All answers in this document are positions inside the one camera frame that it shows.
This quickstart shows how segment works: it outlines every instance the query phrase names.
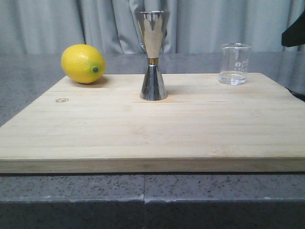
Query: engraved logo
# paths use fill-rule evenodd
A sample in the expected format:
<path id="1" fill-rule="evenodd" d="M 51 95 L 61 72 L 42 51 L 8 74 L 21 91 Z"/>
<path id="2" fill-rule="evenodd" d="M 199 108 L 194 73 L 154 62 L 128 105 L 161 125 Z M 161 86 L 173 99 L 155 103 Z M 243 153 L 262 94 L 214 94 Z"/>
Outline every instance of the engraved logo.
<path id="1" fill-rule="evenodd" d="M 57 103 L 64 103 L 66 101 L 68 101 L 69 99 L 68 98 L 60 98 L 60 99 L 57 99 L 55 100 Z"/>
<path id="2" fill-rule="evenodd" d="M 242 63 L 240 63 L 239 61 L 235 63 L 235 67 L 239 68 L 242 65 Z"/>
<path id="3" fill-rule="evenodd" d="M 246 59 L 245 61 L 243 61 L 243 63 L 242 63 L 242 72 L 246 72 L 246 71 L 247 71 L 248 62 L 249 62 L 248 59 Z"/>

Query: jigger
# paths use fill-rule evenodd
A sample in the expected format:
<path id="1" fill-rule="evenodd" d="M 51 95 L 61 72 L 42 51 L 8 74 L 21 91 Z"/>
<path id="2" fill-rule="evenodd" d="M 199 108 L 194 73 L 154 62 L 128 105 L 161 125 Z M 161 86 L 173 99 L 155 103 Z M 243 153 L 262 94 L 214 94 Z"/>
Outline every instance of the jigger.
<path id="1" fill-rule="evenodd" d="M 159 54 L 170 13 L 151 11 L 136 12 L 135 15 L 148 58 L 140 97 L 150 101 L 165 99 L 167 92 L 159 68 Z"/>

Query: cutting board edge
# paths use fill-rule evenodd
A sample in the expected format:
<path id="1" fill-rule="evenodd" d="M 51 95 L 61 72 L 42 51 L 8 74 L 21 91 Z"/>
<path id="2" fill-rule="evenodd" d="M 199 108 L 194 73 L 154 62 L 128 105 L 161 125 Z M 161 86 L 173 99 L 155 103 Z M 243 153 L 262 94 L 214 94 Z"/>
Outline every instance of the cutting board edge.
<path id="1" fill-rule="evenodd" d="M 147 172 L 305 172 L 305 157 L 0 161 L 5 174 Z"/>

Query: water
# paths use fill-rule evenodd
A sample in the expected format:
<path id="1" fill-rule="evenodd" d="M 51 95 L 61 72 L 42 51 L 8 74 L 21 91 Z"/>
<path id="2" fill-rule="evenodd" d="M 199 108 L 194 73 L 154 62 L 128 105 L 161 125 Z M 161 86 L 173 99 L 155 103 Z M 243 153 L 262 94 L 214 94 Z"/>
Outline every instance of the water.
<path id="1" fill-rule="evenodd" d="M 220 82 L 231 85 L 239 85 L 246 81 L 246 73 L 238 71 L 222 71 L 219 73 Z"/>

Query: countertop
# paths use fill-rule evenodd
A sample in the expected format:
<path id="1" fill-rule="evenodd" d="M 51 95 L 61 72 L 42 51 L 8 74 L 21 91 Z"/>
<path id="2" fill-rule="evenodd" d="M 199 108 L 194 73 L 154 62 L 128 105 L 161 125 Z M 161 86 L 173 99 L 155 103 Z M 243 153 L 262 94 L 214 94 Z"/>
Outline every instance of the countertop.
<path id="1" fill-rule="evenodd" d="M 145 54 L 104 57 L 107 74 L 146 70 Z M 60 59 L 0 55 L 0 126 L 65 75 Z M 218 73 L 220 60 L 161 54 L 159 63 L 162 73 Z M 305 94 L 305 52 L 252 53 L 249 72 Z M 1 228 L 304 228 L 304 216 L 304 173 L 0 176 Z"/>

